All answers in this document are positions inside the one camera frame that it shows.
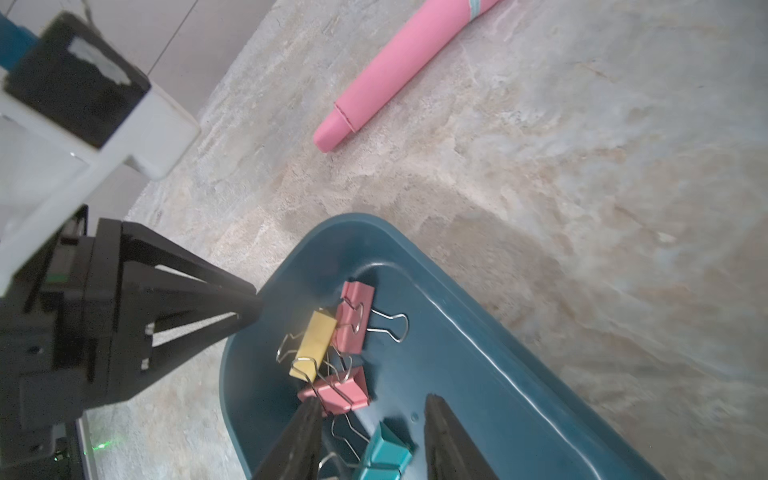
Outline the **small pink binder clip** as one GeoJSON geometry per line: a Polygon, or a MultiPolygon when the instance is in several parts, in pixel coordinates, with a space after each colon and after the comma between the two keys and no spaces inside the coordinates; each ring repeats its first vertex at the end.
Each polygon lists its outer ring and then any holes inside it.
{"type": "Polygon", "coordinates": [[[368,333],[386,334],[395,343],[402,343],[410,333],[410,319],[405,313],[390,315],[373,306],[375,288],[359,281],[344,283],[336,308],[336,329],[331,345],[344,354],[359,355],[368,333]],[[401,321],[403,331],[370,326],[370,318],[377,316],[388,321],[401,321]]]}
{"type": "Polygon", "coordinates": [[[371,403],[363,366],[353,364],[344,370],[329,361],[323,361],[315,381],[301,389],[297,397],[302,402],[318,398],[324,417],[346,415],[371,403]]]}

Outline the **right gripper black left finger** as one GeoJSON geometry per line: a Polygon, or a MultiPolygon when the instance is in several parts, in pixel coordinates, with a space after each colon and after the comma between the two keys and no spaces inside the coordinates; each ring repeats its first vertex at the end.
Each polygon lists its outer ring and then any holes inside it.
{"type": "Polygon", "coordinates": [[[321,460],[322,424],[322,404],[317,397],[310,397],[251,478],[315,480],[321,460]]]}

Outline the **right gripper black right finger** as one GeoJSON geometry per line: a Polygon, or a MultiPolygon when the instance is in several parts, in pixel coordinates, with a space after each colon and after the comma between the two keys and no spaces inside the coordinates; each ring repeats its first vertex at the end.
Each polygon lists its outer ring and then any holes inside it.
{"type": "Polygon", "coordinates": [[[428,394],[424,425],[427,478],[498,479],[446,400],[428,394]]]}

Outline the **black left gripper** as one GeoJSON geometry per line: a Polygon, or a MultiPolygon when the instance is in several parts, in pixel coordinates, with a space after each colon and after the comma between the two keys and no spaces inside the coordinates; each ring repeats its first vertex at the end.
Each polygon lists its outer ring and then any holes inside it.
{"type": "Polygon", "coordinates": [[[53,455],[56,427],[135,397],[259,320],[255,287],[148,227],[81,208],[12,276],[1,297],[1,467],[53,455]],[[222,320],[151,346],[126,392],[123,301],[148,318],[222,320]]]}

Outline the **teal plastic storage box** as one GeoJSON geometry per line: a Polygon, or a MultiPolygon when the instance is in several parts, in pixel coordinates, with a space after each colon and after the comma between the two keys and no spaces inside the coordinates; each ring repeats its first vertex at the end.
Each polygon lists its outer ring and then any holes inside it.
{"type": "Polygon", "coordinates": [[[375,332],[362,363],[371,404],[325,421],[324,478],[350,479],[379,424],[412,451],[408,479],[427,475],[424,410],[443,397],[501,479],[655,479],[657,470],[468,293],[386,221],[343,214],[311,230],[261,290],[260,319],[227,342],[222,415],[247,475],[299,407],[300,382],[278,362],[311,313],[345,281],[371,285],[375,332]]]}

